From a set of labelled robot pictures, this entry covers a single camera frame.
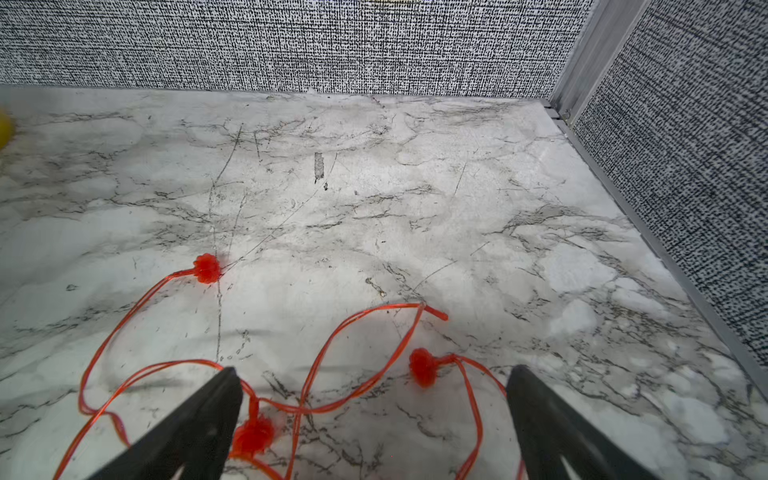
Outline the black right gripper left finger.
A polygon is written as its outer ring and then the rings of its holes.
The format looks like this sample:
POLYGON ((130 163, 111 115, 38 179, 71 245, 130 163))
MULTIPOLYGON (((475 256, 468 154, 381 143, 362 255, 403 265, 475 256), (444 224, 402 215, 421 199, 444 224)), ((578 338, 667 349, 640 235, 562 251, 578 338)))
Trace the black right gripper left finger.
POLYGON ((218 479, 232 444, 243 391, 226 367, 93 479, 218 479))

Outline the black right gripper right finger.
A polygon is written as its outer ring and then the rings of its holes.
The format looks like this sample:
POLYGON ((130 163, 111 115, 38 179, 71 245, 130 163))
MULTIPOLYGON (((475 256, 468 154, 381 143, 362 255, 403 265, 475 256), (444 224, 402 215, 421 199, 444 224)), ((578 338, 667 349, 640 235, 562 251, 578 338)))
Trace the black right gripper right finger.
POLYGON ((530 479, 653 479, 655 475, 595 428, 528 367, 506 385, 522 462, 530 479))

